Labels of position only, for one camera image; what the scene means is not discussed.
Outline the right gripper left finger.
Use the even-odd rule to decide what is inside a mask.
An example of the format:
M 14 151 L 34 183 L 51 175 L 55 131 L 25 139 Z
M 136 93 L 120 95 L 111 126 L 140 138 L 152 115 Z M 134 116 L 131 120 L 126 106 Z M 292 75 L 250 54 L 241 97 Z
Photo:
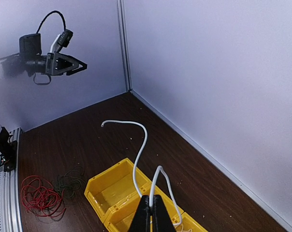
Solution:
M 149 206 L 149 196 L 143 195 L 132 219 L 128 232 L 150 232 L 150 217 L 152 216 Z

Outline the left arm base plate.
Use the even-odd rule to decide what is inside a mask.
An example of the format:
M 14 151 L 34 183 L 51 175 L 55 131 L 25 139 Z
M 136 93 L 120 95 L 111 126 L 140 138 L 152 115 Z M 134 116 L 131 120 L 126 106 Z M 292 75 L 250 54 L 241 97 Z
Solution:
M 1 127 L 0 130 L 0 167 L 4 172 L 10 172 L 16 169 L 17 141 L 10 141 L 12 135 Z

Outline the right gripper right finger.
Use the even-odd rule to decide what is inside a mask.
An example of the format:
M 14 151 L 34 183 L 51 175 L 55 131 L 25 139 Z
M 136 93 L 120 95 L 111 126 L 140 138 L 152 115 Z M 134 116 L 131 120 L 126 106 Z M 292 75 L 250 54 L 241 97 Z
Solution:
M 153 198 L 152 224 L 154 232 L 175 232 L 174 225 L 160 195 L 154 195 Z

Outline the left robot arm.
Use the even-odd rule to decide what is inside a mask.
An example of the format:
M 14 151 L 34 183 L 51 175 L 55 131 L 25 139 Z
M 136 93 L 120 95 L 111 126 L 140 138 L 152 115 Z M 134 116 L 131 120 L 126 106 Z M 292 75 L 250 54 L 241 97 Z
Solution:
M 63 74 L 70 76 L 86 70 L 88 67 L 86 63 L 60 52 L 69 45 L 72 36 L 73 32 L 68 29 L 58 34 L 47 55 L 42 54 L 39 33 L 20 37 L 19 53 L 0 58 L 4 75 L 15 77 L 27 72 L 29 77 L 40 73 L 50 78 Z

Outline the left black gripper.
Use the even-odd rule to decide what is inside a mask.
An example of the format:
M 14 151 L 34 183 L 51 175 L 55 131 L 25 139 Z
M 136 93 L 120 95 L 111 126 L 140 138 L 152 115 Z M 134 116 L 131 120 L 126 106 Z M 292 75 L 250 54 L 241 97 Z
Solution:
M 86 70 L 88 65 L 72 56 L 61 53 L 48 53 L 46 56 L 45 74 L 71 76 Z

